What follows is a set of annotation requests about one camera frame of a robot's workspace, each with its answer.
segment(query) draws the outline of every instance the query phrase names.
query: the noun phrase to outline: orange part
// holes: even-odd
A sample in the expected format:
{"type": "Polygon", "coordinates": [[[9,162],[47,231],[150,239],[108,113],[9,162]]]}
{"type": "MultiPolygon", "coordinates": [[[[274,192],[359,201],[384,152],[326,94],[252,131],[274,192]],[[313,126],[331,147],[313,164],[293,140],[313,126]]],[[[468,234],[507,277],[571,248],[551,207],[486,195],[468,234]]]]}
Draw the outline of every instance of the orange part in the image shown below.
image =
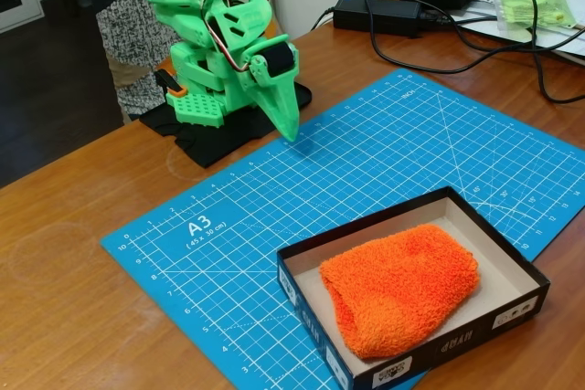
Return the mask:
{"type": "Polygon", "coordinates": [[[187,95],[187,89],[184,87],[181,87],[180,91],[174,91],[173,89],[167,89],[166,91],[168,91],[175,98],[184,98],[187,95]]]}
{"type": "Polygon", "coordinates": [[[167,57],[163,61],[161,61],[161,64],[156,66],[156,70],[158,69],[166,70],[169,73],[169,75],[176,75],[175,66],[173,66],[173,61],[171,60],[170,57],[167,57]]]}
{"type": "Polygon", "coordinates": [[[479,284],[472,253],[431,224],[369,241],[319,270],[339,331],[362,359],[416,346],[479,284]]]}

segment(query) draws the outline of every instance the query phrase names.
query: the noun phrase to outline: black cable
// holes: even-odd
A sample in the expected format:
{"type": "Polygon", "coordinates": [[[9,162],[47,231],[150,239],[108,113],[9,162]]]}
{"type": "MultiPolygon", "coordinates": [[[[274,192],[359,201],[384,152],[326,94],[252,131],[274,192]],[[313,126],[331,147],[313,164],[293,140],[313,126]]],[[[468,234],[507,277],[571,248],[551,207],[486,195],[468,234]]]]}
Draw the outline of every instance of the black cable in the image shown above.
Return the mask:
{"type": "Polygon", "coordinates": [[[334,11],[334,10],[335,10],[335,7],[334,7],[334,6],[332,6],[332,7],[330,7],[330,8],[327,8],[327,9],[325,9],[325,10],[324,10],[324,12],[323,12],[323,13],[322,13],[322,14],[319,16],[319,18],[317,18],[317,21],[316,21],[316,22],[314,22],[314,25],[313,25],[313,27],[311,28],[311,30],[312,30],[312,31],[314,31],[314,30],[317,28],[317,26],[319,25],[319,22],[321,21],[321,19],[322,19],[323,17],[325,17],[326,15],[328,15],[328,14],[330,14],[330,13],[333,13],[333,11],[334,11]]]}
{"type": "Polygon", "coordinates": [[[540,55],[538,53],[532,54],[534,58],[534,64],[537,66],[537,74],[538,74],[538,88],[540,89],[540,93],[542,96],[545,97],[546,100],[552,102],[553,104],[571,104],[571,102],[577,102],[578,100],[585,100],[585,95],[575,96],[574,98],[568,98],[566,100],[558,100],[553,98],[548,94],[547,86],[545,85],[545,72],[542,68],[542,63],[540,61],[540,55]]]}
{"type": "Polygon", "coordinates": [[[487,20],[496,20],[497,18],[494,16],[486,16],[486,17],[477,17],[477,18],[472,18],[472,19],[467,19],[467,20],[462,20],[459,22],[455,22],[455,20],[452,18],[451,15],[447,14],[446,12],[442,11],[440,8],[428,4],[426,2],[421,2],[420,0],[411,0],[414,2],[419,2],[420,4],[426,5],[428,7],[431,7],[437,11],[439,11],[440,13],[442,13],[445,17],[447,17],[447,19],[452,23],[455,31],[457,32],[459,38],[461,39],[461,41],[466,44],[469,47],[472,47],[474,49],[483,51],[483,52],[487,52],[485,55],[483,55],[482,57],[479,57],[476,61],[472,62],[471,64],[464,66],[462,68],[459,69],[451,69],[451,70],[440,70],[440,69],[431,69],[431,68],[424,68],[423,66],[415,66],[415,65],[411,65],[408,63],[402,63],[400,61],[397,61],[393,58],[390,58],[388,56],[386,56],[385,54],[383,54],[378,47],[378,43],[376,41],[376,35],[374,33],[374,17],[372,14],[372,10],[371,10],[371,6],[369,3],[369,0],[365,0],[366,1],[366,6],[367,6],[367,11],[368,11],[368,15],[369,15],[369,24],[370,24],[370,38],[372,40],[372,47],[374,48],[374,50],[376,51],[376,53],[383,59],[385,59],[386,61],[396,64],[398,66],[402,66],[402,67],[406,67],[409,69],[414,69],[414,70],[422,70],[422,71],[426,71],[426,72],[430,72],[430,73],[441,73],[441,74],[453,74],[453,73],[460,73],[460,72],[464,72],[468,69],[471,69],[475,66],[477,66],[479,63],[481,63],[482,61],[484,61],[485,59],[498,54],[500,52],[528,52],[528,53],[532,53],[533,54],[533,58],[535,61],[535,65],[537,67],[537,76],[538,76],[538,86],[540,88],[540,92],[542,93],[542,95],[544,96],[544,98],[546,100],[548,100],[549,102],[555,103],[555,104],[568,104],[571,102],[576,102],[578,100],[584,100],[585,99],[585,95],[579,95],[576,96],[574,98],[569,98],[567,100],[557,100],[555,98],[552,98],[547,91],[546,85],[545,85],[545,80],[544,80],[544,69],[542,67],[542,63],[540,60],[540,56],[539,53],[542,52],[549,52],[551,50],[557,49],[559,47],[562,47],[566,44],[568,44],[570,41],[574,40],[575,38],[578,38],[579,36],[583,35],[585,33],[585,28],[581,29],[579,32],[575,33],[573,36],[561,41],[560,43],[558,43],[557,45],[553,45],[550,47],[541,47],[538,48],[537,47],[537,22],[538,22],[538,5],[537,5],[537,0],[531,0],[532,1],[532,5],[534,7],[534,11],[533,11],[533,20],[532,20],[532,28],[530,29],[531,32],[531,39],[530,39],[530,49],[526,49],[523,48],[523,46],[525,46],[527,43],[521,43],[521,44],[514,44],[514,45],[509,45],[509,46],[505,46],[505,47],[499,47],[497,49],[488,49],[485,47],[479,47],[475,44],[470,44],[471,42],[469,40],[467,40],[467,38],[464,37],[464,35],[462,34],[462,32],[459,29],[460,25],[464,25],[466,23],[474,23],[474,22],[481,22],[481,21],[487,21],[487,20]]]}
{"type": "MultiPolygon", "coordinates": [[[[487,52],[485,55],[482,55],[481,57],[479,57],[478,59],[476,59],[475,61],[473,61],[472,63],[468,64],[467,66],[463,66],[461,68],[458,69],[433,69],[433,68],[425,68],[423,66],[417,66],[414,64],[409,64],[409,63],[403,63],[402,61],[398,61],[396,59],[390,58],[387,55],[385,55],[384,53],[382,53],[382,51],[380,50],[380,48],[378,47],[378,42],[376,41],[376,33],[374,32],[374,15],[372,13],[372,8],[370,5],[369,0],[365,0],[366,1],[366,9],[367,9],[367,13],[369,15],[369,35],[370,38],[372,40],[372,47],[374,48],[374,50],[376,51],[376,53],[382,58],[385,59],[386,61],[392,63],[392,64],[396,64],[397,66],[402,66],[403,68],[408,68],[408,69],[413,69],[413,70],[421,70],[423,72],[429,72],[429,73],[440,73],[440,74],[445,74],[445,75],[452,75],[455,73],[462,73],[465,72],[466,70],[469,70],[475,66],[477,66],[479,63],[481,63],[482,61],[484,61],[485,59],[488,59],[496,54],[499,54],[501,52],[506,52],[506,51],[511,51],[511,50],[515,50],[518,48],[521,48],[523,46],[526,46],[528,43],[517,43],[514,45],[509,45],[509,46],[505,46],[505,47],[498,47],[496,49],[488,49],[486,47],[481,47],[478,45],[475,45],[474,43],[472,43],[471,41],[469,41],[465,35],[463,34],[461,28],[459,26],[457,26],[457,22],[455,21],[455,19],[450,15],[447,14],[445,11],[441,10],[440,8],[428,4],[427,2],[421,2],[420,0],[411,0],[413,2],[419,2],[420,4],[426,5],[430,8],[433,8],[437,11],[439,11],[441,14],[443,14],[444,16],[446,16],[449,21],[452,23],[453,28],[455,29],[455,32],[457,32],[457,35],[459,36],[459,38],[462,40],[463,43],[465,43],[467,46],[472,47],[474,49],[477,50],[481,50],[483,52],[487,52]]],[[[537,14],[538,14],[538,3],[537,0],[532,0],[532,5],[535,8],[535,14],[534,14],[534,20],[533,20],[533,26],[536,28],[537,25],[537,14]]]]}
{"type": "Polygon", "coordinates": [[[476,23],[476,22],[494,22],[497,20],[496,16],[482,16],[482,17],[475,17],[475,18],[465,18],[464,20],[457,20],[457,26],[467,25],[469,23],[476,23]]]}

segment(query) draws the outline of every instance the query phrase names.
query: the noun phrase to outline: green plastic bag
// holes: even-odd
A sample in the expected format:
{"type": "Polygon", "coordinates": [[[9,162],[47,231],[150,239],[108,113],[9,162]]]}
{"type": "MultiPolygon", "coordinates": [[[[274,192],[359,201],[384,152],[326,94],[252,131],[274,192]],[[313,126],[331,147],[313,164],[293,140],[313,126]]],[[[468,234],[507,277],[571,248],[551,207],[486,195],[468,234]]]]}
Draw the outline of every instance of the green plastic bag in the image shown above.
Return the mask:
{"type": "MultiPolygon", "coordinates": [[[[531,27],[534,16],[532,0],[496,0],[500,27],[531,27]]],[[[538,25],[574,27],[577,23],[566,0],[537,0],[538,25]]]]}

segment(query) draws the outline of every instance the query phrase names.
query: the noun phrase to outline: cardboard box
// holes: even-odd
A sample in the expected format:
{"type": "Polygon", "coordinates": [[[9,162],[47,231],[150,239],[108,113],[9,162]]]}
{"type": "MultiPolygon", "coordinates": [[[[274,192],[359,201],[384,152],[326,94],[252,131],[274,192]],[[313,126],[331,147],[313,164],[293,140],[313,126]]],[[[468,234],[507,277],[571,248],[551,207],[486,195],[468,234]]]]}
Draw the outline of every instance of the cardboard box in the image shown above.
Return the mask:
{"type": "Polygon", "coordinates": [[[451,360],[540,311],[550,282],[453,189],[445,187],[310,237],[278,252],[278,277],[344,390],[391,388],[451,360]],[[371,239],[433,223],[478,261],[481,282],[424,343],[394,358],[364,362],[345,346],[319,274],[326,259],[371,239]]]}

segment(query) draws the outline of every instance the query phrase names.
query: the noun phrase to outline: cable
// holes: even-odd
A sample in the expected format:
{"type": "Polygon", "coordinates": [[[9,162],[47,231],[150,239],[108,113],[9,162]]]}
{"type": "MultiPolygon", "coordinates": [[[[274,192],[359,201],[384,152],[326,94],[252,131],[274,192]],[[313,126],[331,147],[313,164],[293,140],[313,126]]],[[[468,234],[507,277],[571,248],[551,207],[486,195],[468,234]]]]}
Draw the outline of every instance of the cable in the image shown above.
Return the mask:
{"type": "Polygon", "coordinates": [[[383,59],[385,59],[388,62],[391,62],[393,64],[396,64],[398,66],[402,66],[402,67],[406,67],[409,69],[415,69],[415,70],[422,70],[422,71],[426,71],[426,72],[430,72],[430,73],[440,73],[440,74],[454,74],[454,73],[460,73],[460,72],[464,72],[468,69],[473,68],[474,66],[477,66],[479,63],[481,63],[482,61],[484,61],[487,58],[490,58],[491,56],[498,54],[500,52],[509,52],[509,51],[516,51],[516,52],[529,52],[533,54],[533,58],[535,61],[535,64],[537,66],[537,74],[538,74],[538,86],[540,88],[540,92],[542,93],[542,95],[545,97],[545,99],[547,99],[550,102],[553,103],[557,103],[557,104],[561,104],[561,103],[571,103],[571,102],[576,102],[578,100],[583,100],[585,99],[585,95],[579,95],[575,98],[570,98],[568,100],[557,100],[555,98],[552,98],[549,94],[548,91],[546,89],[546,85],[545,85],[545,81],[544,81],[544,69],[542,68],[542,63],[540,61],[540,57],[539,57],[539,53],[542,52],[548,52],[551,51],[553,49],[562,47],[564,45],[566,45],[567,43],[569,43],[570,41],[574,40],[575,38],[579,37],[580,35],[582,35],[583,33],[585,33],[585,26],[580,26],[581,31],[575,33],[573,36],[561,41],[560,43],[558,43],[557,45],[551,46],[551,47],[542,47],[542,48],[537,48],[537,21],[538,21],[538,5],[537,5],[537,0],[531,0],[532,1],[532,5],[534,8],[533,11],[533,21],[532,21],[532,28],[531,28],[531,39],[530,39],[530,49],[526,49],[523,48],[523,46],[525,46],[527,43],[520,43],[520,44],[514,44],[514,45],[509,45],[509,46],[505,46],[505,47],[499,47],[497,49],[488,49],[485,47],[479,47],[473,43],[471,43],[469,40],[467,40],[467,38],[462,34],[462,32],[460,31],[460,27],[459,25],[465,24],[465,23],[473,23],[475,21],[484,21],[484,20],[488,20],[488,19],[492,19],[492,18],[488,18],[488,17],[478,17],[478,19],[470,19],[471,21],[466,21],[463,20],[461,22],[455,22],[455,20],[452,18],[451,15],[447,14],[446,12],[442,11],[440,8],[428,4],[426,2],[422,2],[419,0],[411,0],[414,2],[419,2],[420,4],[426,5],[432,9],[437,10],[438,12],[442,13],[445,17],[447,17],[447,19],[452,23],[455,31],[457,32],[459,38],[461,39],[461,41],[466,44],[469,47],[472,47],[474,49],[483,51],[483,52],[487,52],[485,55],[483,55],[482,57],[479,57],[476,61],[470,63],[467,66],[464,66],[462,68],[458,68],[458,69],[449,69],[449,70],[441,70],[441,69],[432,69],[432,68],[425,68],[422,66],[416,66],[416,65],[411,65],[408,63],[403,63],[400,61],[397,61],[393,58],[390,58],[388,56],[386,56],[385,54],[383,54],[379,47],[378,47],[378,43],[376,41],[376,35],[374,33],[374,17],[372,14],[372,10],[371,10],[371,6],[369,3],[369,0],[365,0],[366,1],[366,6],[367,6],[367,11],[368,11],[368,15],[369,15],[369,24],[370,24],[370,38],[372,40],[372,47],[374,48],[374,50],[376,51],[376,53],[383,59]]]}
{"type": "Polygon", "coordinates": [[[224,55],[224,57],[226,58],[228,63],[231,65],[231,67],[234,70],[236,70],[237,72],[245,72],[250,67],[250,63],[246,63],[242,67],[238,66],[238,63],[236,63],[236,60],[231,56],[226,45],[223,44],[223,42],[221,41],[221,38],[219,38],[219,36],[211,28],[211,26],[209,25],[209,23],[205,19],[204,9],[205,9],[205,2],[206,1],[207,0],[201,0],[201,6],[199,7],[199,11],[201,13],[201,18],[203,19],[203,23],[205,23],[205,26],[207,27],[207,31],[211,35],[211,38],[214,41],[214,43],[216,44],[217,49],[224,55]]]}
{"type": "Polygon", "coordinates": [[[457,20],[457,26],[461,25],[468,25],[470,23],[476,22],[494,22],[497,20],[496,16],[483,16],[483,17],[475,17],[475,18],[465,18],[464,20],[457,20]]]}
{"type": "Polygon", "coordinates": [[[323,19],[323,17],[325,17],[326,15],[333,13],[334,10],[335,10],[335,7],[334,6],[331,6],[330,8],[325,9],[324,12],[319,16],[319,18],[317,18],[317,21],[314,22],[314,25],[311,28],[311,30],[314,31],[318,27],[319,22],[321,21],[321,19],[323,19]]]}
{"type": "MultiPolygon", "coordinates": [[[[506,52],[506,51],[510,51],[510,50],[514,50],[514,49],[518,49],[521,48],[525,45],[527,45],[528,43],[517,43],[514,45],[510,45],[510,46],[505,46],[505,47],[498,47],[496,49],[489,49],[486,47],[480,47],[478,45],[475,45],[474,43],[472,43],[471,41],[469,41],[465,35],[463,34],[461,28],[459,26],[457,26],[457,22],[455,22],[455,19],[453,19],[453,17],[449,14],[447,14],[445,11],[441,10],[440,8],[437,8],[434,5],[428,4],[427,2],[421,2],[419,0],[412,0],[413,2],[419,2],[423,5],[426,5],[428,7],[431,7],[437,11],[439,11],[441,14],[443,14],[444,16],[446,16],[449,21],[452,23],[453,28],[455,29],[455,32],[457,32],[459,38],[462,40],[463,43],[465,43],[467,46],[472,47],[474,49],[477,50],[481,50],[483,52],[487,52],[486,54],[482,55],[481,57],[479,57],[478,59],[476,59],[475,61],[473,61],[472,63],[463,66],[461,68],[458,69],[433,69],[433,68],[425,68],[423,66],[417,66],[414,64],[409,64],[409,63],[404,63],[402,61],[398,61],[396,59],[390,58],[387,55],[385,55],[384,53],[382,53],[382,51],[380,50],[380,48],[378,47],[378,42],[376,41],[376,34],[374,32],[374,15],[372,13],[372,9],[371,9],[371,5],[369,0],[365,0],[366,1],[366,8],[367,8],[367,13],[369,15],[369,35],[370,38],[372,40],[372,47],[374,48],[374,50],[376,51],[376,53],[382,58],[385,59],[386,61],[392,63],[392,64],[396,64],[397,66],[402,66],[404,68],[408,68],[408,69],[413,69],[413,70],[421,70],[423,72],[429,72],[429,73],[440,73],[440,74],[446,74],[446,75],[452,75],[455,73],[461,73],[461,72],[465,72],[466,70],[469,70],[475,66],[477,66],[479,63],[481,63],[482,61],[484,61],[485,59],[488,59],[496,54],[499,54],[501,52],[506,52]]],[[[533,7],[535,8],[535,14],[534,14],[534,20],[533,20],[533,26],[536,27],[537,24],[537,10],[538,10],[538,4],[537,4],[537,0],[532,0],[533,3],[533,7]]]]}
{"type": "Polygon", "coordinates": [[[321,26],[331,22],[332,20],[333,20],[333,16],[331,16],[331,17],[327,18],[326,20],[324,20],[323,22],[321,22],[318,27],[321,27],[321,26]]]}

